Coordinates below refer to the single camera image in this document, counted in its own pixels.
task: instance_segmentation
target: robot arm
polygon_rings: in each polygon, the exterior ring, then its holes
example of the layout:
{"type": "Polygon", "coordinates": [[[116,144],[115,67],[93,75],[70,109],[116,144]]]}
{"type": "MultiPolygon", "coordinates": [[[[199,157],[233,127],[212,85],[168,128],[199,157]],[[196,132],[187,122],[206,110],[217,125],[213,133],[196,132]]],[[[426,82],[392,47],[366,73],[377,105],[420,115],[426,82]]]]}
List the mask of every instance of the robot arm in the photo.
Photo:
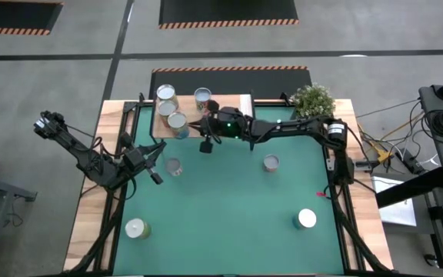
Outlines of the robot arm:
{"type": "Polygon", "coordinates": [[[346,154],[348,125],[341,119],[329,116],[316,116],[308,119],[267,122],[243,115],[237,108],[223,107],[211,111],[197,122],[190,123],[199,131],[205,141],[200,151],[211,153],[211,138],[221,143],[219,137],[241,139],[251,144],[267,142],[269,139],[308,135],[335,154],[335,172],[333,181],[346,184],[353,183],[353,161],[346,154]]]}
{"type": "Polygon", "coordinates": [[[157,185],[163,182],[154,167],[156,159],[166,146],[165,142],[134,147],[131,136],[123,133],[120,139],[125,150],[122,160],[117,161],[114,158],[118,157],[113,158],[108,153],[99,153],[83,145],[68,132],[64,117],[56,112],[42,112],[41,118],[34,124],[34,132],[44,139],[56,141],[77,159],[78,169],[106,189],[116,190],[144,170],[148,171],[157,185]]]}

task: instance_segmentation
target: tin can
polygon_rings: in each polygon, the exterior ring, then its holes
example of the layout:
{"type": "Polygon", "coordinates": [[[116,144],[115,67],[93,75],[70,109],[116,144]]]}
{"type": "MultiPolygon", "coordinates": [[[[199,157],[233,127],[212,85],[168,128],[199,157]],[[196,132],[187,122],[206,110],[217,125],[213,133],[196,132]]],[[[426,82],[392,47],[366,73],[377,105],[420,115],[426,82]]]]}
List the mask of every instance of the tin can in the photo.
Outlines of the tin can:
{"type": "Polygon", "coordinates": [[[297,229],[308,229],[315,226],[317,222],[317,216],[310,209],[302,209],[292,219],[293,226],[297,229]]]}
{"type": "Polygon", "coordinates": [[[126,235],[131,239],[146,239],[152,233],[152,227],[142,219],[132,219],[126,224],[126,235]]]}
{"type": "Polygon", "coordinates": [[[189,136],[188,120],[181,112],[174,112],[168,116],[168,127],[174,132],[176,139],[185,139],[189,136]]]}
{"type": "Polygon", "coordinates": [[[280,166],[280,159],[276,155],[270,154],[265,156],[262,162],[263,169],[267,172],[275,172],[280,166]]]}
{"type": "Polygon", "coordinates": [[[160,85],[157,88],[157,98],[160,101],[170,100],[178,106],[177,96],[175,95],[175,88],[171,85],[160,85]]]}
{"type": "Polygon", "coordinates": [[[198,88],[194,92],[194,99],[196,101],[196,108],[198,112],[205,113],[208,100],[212,98],[212,92],[207,88],[198,88]]]}
{"type": "Polygon", "coordinates": [[[165,127],[168,127],[168,117],[173,114],[177,108],[178,106],[171,100],[164,100],[158,103],[157,111],[165,127]]]}
{"type": "Polygon", "coordinates": [[[179,176],[182,173],[181,161],[176,158],[168,159],[165,163],[165,169],[172,176],[179,176]]]}

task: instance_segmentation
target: green plant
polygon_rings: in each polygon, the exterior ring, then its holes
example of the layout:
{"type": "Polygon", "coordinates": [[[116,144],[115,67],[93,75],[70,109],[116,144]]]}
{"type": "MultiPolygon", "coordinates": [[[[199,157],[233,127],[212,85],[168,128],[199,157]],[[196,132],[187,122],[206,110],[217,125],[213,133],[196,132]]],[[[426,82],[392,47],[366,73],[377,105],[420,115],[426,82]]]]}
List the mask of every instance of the green plant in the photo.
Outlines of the green plant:
{"type": "Polygon", "coordinates": [[[306,118],[316,115],[333,115],[335,111],[335,100],[329,95],[329,89],[313,83],[299,88],[290,97],[295,104],[296,116],[306,118]]]}

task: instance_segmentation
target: black rubber mat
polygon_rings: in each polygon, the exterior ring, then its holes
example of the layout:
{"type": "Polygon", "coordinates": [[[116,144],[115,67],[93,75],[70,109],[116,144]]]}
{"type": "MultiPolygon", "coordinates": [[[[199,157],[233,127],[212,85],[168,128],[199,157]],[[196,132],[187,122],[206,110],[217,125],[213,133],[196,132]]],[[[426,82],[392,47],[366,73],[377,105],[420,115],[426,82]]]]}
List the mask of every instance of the black rubber mat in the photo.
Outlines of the black rubber mat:
{"type": "Polygon", "coordinates": [[[197,88],[213,94],[246,94],[254,99],[278,99],[282,92],[292,95],[297,88],[311,85],[306,66],[245,66],[211,68],[157,68],[152,72],[149,98],[160,85],[169,84],[177,95],[194,95],[197,88]]]}
{"type": "Polygon", "coordinates": [[[0,2],[0,34],[50,34],[62,3],[0,2]]]}
{"type": "Polygon", "coordinates": [[[294,0],[162,0],[159,27],[296,25],[294,0]]]}

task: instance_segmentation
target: concrete floor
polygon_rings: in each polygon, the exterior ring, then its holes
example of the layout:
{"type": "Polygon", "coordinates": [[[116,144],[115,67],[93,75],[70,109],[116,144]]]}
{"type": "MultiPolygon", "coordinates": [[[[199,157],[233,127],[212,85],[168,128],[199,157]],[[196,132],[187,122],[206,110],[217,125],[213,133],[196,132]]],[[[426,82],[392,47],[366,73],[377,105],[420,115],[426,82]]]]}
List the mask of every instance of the concrete floor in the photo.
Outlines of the concrete floor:
{"type": "MultiPolygon", "coordinates": [[[[0,35],[0,55],[112,54],[126,2],[65,1],[50,36],[0,35]]],[[[123,53],[443,49],[443,0],[295,3],[301,20],[297,26],[163,31],[157,26],[159,1],[136,1],[123,53]]],[[[70,125],[94,132],[110,64],[110,60],[0,62],[0,179],[39,192],[30,205],[17,202],[25,223],[5,229],[0,276],[61,271],[83,174],[68,153],[35,135],[32,124],[40,111],[51,110],[61,112],[70,125]]],[[[124,60],[111,98],[148,95],[154,68],[228,65],[307,65],[314,82],[328,86],[336,98],[351,98],[357,115],[415,99],[419,87],[443,83],[443,55],[124,60]]],[[[384,135],[407,121],[411,107],[359,122],[371,135],[384,135]]],[[[422,145],[419,160],[435,154],[425,135],[417,140],[422,145]]],[[[414,145],[408,148],[417,150],[414,145]]],[[[409,234],[387,237],[397,270],[443,275],[443,270],[423,262],[421,256],[431,251],[428,240],[409,234]]]]}

